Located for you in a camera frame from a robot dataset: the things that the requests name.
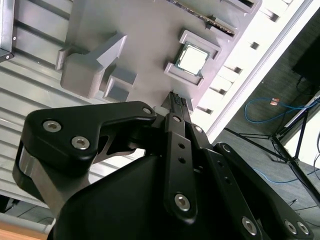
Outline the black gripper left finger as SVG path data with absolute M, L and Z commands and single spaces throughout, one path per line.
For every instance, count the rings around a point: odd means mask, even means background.
M 140 101 L 36 110 L 24 123 L 13 177 L 59 217 L 74 195 L 142 158 L 164 161 L 163 203 L 178 221 L 197 216 L 192 144 L 176 93 L 162 116 Z

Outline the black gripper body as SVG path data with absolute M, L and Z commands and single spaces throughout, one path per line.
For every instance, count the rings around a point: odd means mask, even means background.
M 165 209 L 165 163 L 144 157 L 78 192 L 62 208 L 52 240 L 239 240 L 208 166 L 193 164 L 198 213 L 193 224 Z

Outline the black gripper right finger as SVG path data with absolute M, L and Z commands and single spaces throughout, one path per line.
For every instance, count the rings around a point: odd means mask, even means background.
M 215 232 L 220 240 L 312 240 L 307 223 L 228 144 L 211 145 L 191 122 L 187 102 L 179 98 L 187 133 L 202 176 L 212 183 L 222 206 Z

